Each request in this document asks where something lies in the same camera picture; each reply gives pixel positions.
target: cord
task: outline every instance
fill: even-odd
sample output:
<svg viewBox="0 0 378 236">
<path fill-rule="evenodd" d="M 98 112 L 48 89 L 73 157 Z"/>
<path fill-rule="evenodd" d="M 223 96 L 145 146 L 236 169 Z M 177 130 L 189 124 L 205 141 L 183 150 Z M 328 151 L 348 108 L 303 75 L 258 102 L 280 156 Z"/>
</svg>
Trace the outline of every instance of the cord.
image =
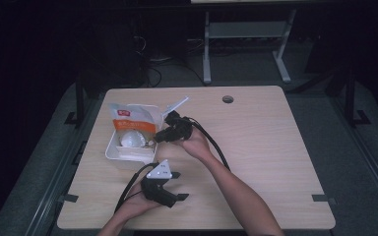
<svg viewBox="0 0 378 236">
<path fill-rule="evenodd" d="M 143 52 L 144 49 L 146 49 L 146 46 L 147 46 L 147 42 L 146 42 L 146 39 L 141 37 L 141 36 L 134 36 L 134 39 L 141 39 L 143 41 L 143 47 L 138 51 L 139 53 Z"/>
<path fill-rule="evenodd" d="M 217 150 L 217 153 L 219 154 L 220 156 L 220 160 L 222 161 L 222 164 L 229 170 L 229 165 L 228 163 L 226 162 L 226 159 L 225 159 L 225 156 L 223 156 L 223 153 L 220 149 L 220 147 L 218 146 L 217 142 L 215 142 L 215 140 L 210 136 L 210 134 L 208 134 L 208 132 L 201 126 L 201 124 L 196 121 L 195 119 L 193 118 L 190 118 L 190 117 L 187 117 L 188 119 L 192 120 L 186 120 L 186 119 L 183 119 L 183 118 L 174 118 L 173 120 L 179 120 L 179 121 L 183 121 L 183 122 L 186 122 L 186 123 L 189 123 L 193 126 L 195 126 L 198 130 L 200 130 L 202 132 L 202 134 L 205 135 L 205 137 L 207 137 L 207 139 L 211 142 L 211 144 L 214 146 L 214 148 Z"/>
<path fill-rule="evenodd" d="M 192 68 L 190 68 L 189 66 L 187 65 L 182 65 L 182 64 L 156 64 L 156 67 L 165 67 L 165 66 L 179 66 L 179 67 L 184 67 L 186 69 L 188 69 L 189 71 L 193 72 L 193 74 L 198 78 L 198 80 L 202 83 L 203 86 L 207 86 L 207 84 L 204 83 L 204 81 L 202 80 L 202 78 L 198 75 L 198 73 L 193 70 Z"/>
<path fill-rule="evenodd" d="M 137 173 L 134 174 L 133 178 L 131 178 L 127 187 L 125 187 L 124 191 L 122 192 L 122 195 L 119 198 L 118 204 L 115 207 L 115 212 L 125 203 L 125 201 L 127 201 L 128 199 L 130 199 L 131 197 L 136 195 L 136 194 L 134 194 L 134 195 L 132 195 L 128 198 L 125 198 L 127 196 L 128 192 L 130 191 L 131 187 L 133 186 L 134 182 L 136 182 L 138 176 L 141 174 L 141 172 L 143 172 L 143 170 L 145 170 L 147 167 L 156 167 L 156 166 L 158 166 L 158 163 L 147 164 L 147 165 L 141 167 L 141 169 L 139 171 L 137 171 Z"/>
<path fill-rule="evenodd" d="M 188 39 L 188 42 L 192 42 L 192 41 L 195 41 L 195 42 L 199 41 L 199 43 L 197 45 L 195 45 L 194 47 L 189 48 L 188 51 L 187 51 L 188 54 L 191 54 L 191 53 L 193 53 L 197 50 L 202 49 L 202 45 L 204 45 L 204 39 Z"/>
<path fill-rule="evenodd" d="M 161 64 L 161 63 L 164 63 L 166 61 L 169 61 L 173 59 L 172 57 L 164 57 L 164 58 L 159 58 L 159 59 L 150 59 L 150 62 L 154 62 L 154 63 L 158 63 L 158 64 Z"/>
<path fill-rule="evenodd" d="M 147 87 L 155 88 L 155 87 L 157 87 L 157 86 L 160 84 L 160 82 L 161 82 L 161 79 L 162 79 L 161 72 L 160 72 L 159 70 L 156 70 L 156 69 L 153 68 L 153 67 L 149 67 L 148 69 L 149 69 L 149 70 L 153 70 L 153 71 L 155 71 L 156 73 L 158 73 L 158 81 L 157 81 L 157 83 L 155 83 L 155 84 L 152 84 L 152 81 L 150 80 L 150 76 L 147 76 Z"/>
<path fill-rule="evenodd" d="M 128 198 L 126 198 L 126 199 L 124 200 L 124 203 L 127 202 L 127 200 L 131 199 L 132 197 L 134 197 L 134 196 L 136 196 L 136 195 L 138 195 L 138 194 L 140 194 L 140 193 L 142 193 L 142 192 L 143 192 L 143 190 L 141 190 L 141 191 L 139 191 L 139 192 L 137 192 L 137 193 L 135 193 L 135 194 L 129 196 Z"/>
</svg>

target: table surface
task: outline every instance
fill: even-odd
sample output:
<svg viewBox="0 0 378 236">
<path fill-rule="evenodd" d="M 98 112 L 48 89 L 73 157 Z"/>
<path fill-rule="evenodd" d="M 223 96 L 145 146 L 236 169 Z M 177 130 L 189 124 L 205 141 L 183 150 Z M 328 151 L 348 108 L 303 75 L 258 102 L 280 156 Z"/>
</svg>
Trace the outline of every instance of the table surface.
<svg viewBox="0 0 378 236">
<path fill-rule="evenodd" d="M 122 191 L 135 173 L 121 170 L 105 157 L 113 132 L 107 103 L 137 103 L 165 109 L 185 95 L 178 108 L 196 119 L 215 139 L 231 171 L 267 202 L 283 229 L 331 229 L 335 226 L 315 169 L 279 87 L 132 88 L 112 89 L 104 99 L 80 165 L 69 190 L 78 196 L 65 202 L 58 218 L 64 229 L 101 228 L 112 216 Z M 222 102 L 225 95 L 234 98 Z M 157 160 L 169 160 L 179 179 L 164 187 L 173 194 L 188 193 L 172 208 L 159 207 L 130 220 L 126 228 L 242 229 L 209 171 L 181 147 L 161 143 Z"/>
</svg>

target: person's left hand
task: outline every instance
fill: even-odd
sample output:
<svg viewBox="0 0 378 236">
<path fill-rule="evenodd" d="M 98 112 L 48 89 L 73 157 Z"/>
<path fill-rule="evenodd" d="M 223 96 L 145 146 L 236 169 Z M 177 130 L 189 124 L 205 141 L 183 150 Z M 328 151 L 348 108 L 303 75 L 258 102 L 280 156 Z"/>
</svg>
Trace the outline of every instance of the person's left hand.
<svg viewBox="0 0 378 236">
<path fill-rule="evenodd" d="M 138 182 L 131 187 L 130 192 L 125 199 L 126 201 L 118 211 L 126 213 L 128 219 L 141 215 L 152 208 L 161 206 L 161 204 L 155 201 L 146 199 L 141 189 L 141 182 Z"/>
</svg>

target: white plastic container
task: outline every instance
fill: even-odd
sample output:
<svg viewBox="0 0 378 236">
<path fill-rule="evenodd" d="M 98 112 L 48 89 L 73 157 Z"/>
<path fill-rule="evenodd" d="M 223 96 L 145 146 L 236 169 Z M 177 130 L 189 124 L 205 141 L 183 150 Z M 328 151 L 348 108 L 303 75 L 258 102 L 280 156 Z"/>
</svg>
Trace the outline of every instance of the white plastic container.
<svg viewBox="0 0 378 236">
<path fill-rule="evenodd" d="M 140 106 L 150 112 L 155 121 L 156 132 L 160 131 L 163 125 L 163 113 L 157 106 Z M 138 170 L 144 165 L 155 161 L 157 147 L 157 144 L 154 144 L 153 147 L 123 147 L 120 144 L 117 132 L 114 130 L 105 151 L 105 156 L 119 169 Z"/>
</svg>

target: person's right hand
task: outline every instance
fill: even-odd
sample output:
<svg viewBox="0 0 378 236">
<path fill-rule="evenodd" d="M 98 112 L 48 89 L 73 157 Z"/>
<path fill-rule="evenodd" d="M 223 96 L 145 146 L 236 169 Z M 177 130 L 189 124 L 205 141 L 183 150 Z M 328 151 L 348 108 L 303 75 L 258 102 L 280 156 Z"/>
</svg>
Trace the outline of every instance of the person's right hand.
<svg viewBox="0 0 378 236">
<path fill-rule="evenodd" d="M 213 156 L 207 138 L 195 127 L 193 127 L 192 135 L 188 140 L 178 140 L 173 144 L 183 147 L 186 152 L 199 160 Z"/>
</svg>

